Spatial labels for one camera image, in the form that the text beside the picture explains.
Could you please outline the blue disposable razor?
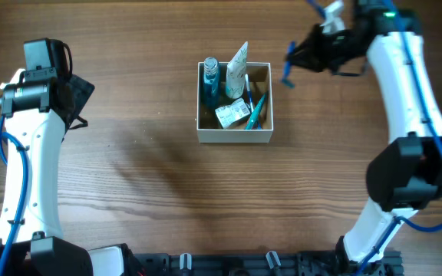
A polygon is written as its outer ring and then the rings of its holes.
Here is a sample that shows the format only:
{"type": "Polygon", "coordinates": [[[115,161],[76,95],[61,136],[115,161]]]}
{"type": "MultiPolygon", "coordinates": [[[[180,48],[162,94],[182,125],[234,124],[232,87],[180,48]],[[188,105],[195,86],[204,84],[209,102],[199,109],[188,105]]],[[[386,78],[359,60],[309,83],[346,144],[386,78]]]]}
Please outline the blue disposable razor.
{"type": "MultiPolygon", "coordinates": [[[[287,54],[290,54],[294,49],[295,49],[295,42],[291,41],[288,46],[287,54]]],[[[291,67],[292,66],[291,66],[290,62],[285,61],[281,82],[285,86],[293,89],[295,87],[295,85],[289,80],[289,75],[291,74],[291,67]]]]}

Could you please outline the white lotion tube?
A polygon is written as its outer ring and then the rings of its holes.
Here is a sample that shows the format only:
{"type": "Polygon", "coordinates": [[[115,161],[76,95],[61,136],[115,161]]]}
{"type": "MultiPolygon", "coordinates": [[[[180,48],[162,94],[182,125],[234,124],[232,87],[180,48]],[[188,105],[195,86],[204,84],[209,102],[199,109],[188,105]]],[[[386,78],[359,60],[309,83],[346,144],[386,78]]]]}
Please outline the white lotion tube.
{"type": "Polygon", "coordinates": [[[245,88],[248,46],[246,41],[226,67],[226,96],[233,100],[240,98],[245,88]]]}

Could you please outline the blue white toothbrush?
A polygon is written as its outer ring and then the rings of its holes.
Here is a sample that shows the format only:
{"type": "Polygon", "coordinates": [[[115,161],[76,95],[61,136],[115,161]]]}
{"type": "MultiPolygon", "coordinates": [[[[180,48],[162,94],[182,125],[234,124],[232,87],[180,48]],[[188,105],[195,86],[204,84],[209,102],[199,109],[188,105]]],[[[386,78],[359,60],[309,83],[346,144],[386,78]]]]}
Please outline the blue white toothbrush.
{"type": "Polygon", "coordinates": [[[258,120],[255,120],[254,114],[255,114],[255,107],[254,107],[254,103],[252,100],[252,91],[251,91],[251,87],[249,84],[249,75],[245,74],[245,83],[246,83],[246,92],[247,92],[247,96],[249,99],[249,107],[250,107],[250,111],[251,111],[251,115],[249,118],[249,121],[247,122],[247,126],[251,126],[251,129],[253,127],[256,127],[257,130],[261,130],[262,126],[260,124],[260,122],[258,120]]]}

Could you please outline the teal toothpaste tube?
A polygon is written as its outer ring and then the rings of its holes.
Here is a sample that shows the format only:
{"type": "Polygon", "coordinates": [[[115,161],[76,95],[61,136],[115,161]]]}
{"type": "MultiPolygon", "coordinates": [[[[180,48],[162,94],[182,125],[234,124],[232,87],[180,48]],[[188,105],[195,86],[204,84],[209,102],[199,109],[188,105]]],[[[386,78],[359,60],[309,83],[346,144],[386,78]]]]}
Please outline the teal toothpaste tube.
{"type": "Polygon", "coordinates": [[[247,124],[245,127],[246,130],[251,130],[256,125],[256,123],[259,121],[259,115],[260,115],[260,112],[261,112],[263,105],[266,101],[267,94],[268,93],[263,94],[262,97],[260,98],[259,102],[256,104],[254,111],[251,113],[250,118],[247,121],[247,124]]]}

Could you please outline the green Dettol soap bar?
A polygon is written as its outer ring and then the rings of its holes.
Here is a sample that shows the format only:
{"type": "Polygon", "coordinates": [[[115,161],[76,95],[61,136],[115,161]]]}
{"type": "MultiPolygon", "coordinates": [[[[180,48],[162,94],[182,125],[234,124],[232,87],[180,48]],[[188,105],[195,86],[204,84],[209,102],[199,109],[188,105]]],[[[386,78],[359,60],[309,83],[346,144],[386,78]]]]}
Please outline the green Dettol soap bar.
{"type": "Polygon", "coordinates": [[[228,129],[234,123],[247,119],[251,109],[244,99],[239,98],[230,105],[215,109],[215,115],[223,129],[228,129]]]}

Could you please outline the blue mouthwash bottle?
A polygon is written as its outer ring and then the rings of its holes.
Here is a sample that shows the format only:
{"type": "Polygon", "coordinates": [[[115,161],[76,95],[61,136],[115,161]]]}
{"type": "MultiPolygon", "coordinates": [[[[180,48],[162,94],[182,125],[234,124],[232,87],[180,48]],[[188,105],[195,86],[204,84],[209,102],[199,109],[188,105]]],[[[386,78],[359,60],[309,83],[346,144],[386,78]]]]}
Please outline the blue mouthwash bottle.
{"type": "Polygon", "coordinates": [[[211,110],[219,100],[219,62],[215,57],[207,57],[203,63],[203,103],[211,110]]]}

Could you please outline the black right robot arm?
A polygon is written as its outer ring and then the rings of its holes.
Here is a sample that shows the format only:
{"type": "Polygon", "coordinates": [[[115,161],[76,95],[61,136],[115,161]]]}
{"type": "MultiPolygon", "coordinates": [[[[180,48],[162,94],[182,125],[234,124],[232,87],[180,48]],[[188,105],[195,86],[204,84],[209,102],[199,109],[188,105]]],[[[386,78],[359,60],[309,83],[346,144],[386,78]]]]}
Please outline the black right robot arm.
{"type": "MultiPolygon", "coordinates": [[[[356,1],[351,27],[344,4],[317,6],[321,22],[291,48],[288,67],[341,75],[341,67],[365,58],[381,90],[388,145],[368,165],[368,201],[336,254],[342,271],[359,273],[380,261],[402,225],[442,197],[442,113],[424,63],[421,23],[391,1],[356,1]]],[[[431,227],[442,230],[442,222],[431,227]]]]}

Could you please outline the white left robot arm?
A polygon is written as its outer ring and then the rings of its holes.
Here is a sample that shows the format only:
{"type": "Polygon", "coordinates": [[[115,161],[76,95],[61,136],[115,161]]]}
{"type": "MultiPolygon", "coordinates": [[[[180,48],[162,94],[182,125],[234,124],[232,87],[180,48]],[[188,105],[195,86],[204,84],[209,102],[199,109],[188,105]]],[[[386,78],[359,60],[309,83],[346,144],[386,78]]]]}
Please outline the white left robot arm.
{"type": "Polygon", "coordinates": [[[24,44],[26,68],[0,86],[0,157],[6,165],[0,215],[0,275],[126,275],[125,245],[87,250],[63,238],[58,160],[65,134],[94,85],[73,73],[71,51],[50,38],[24,44]]]}

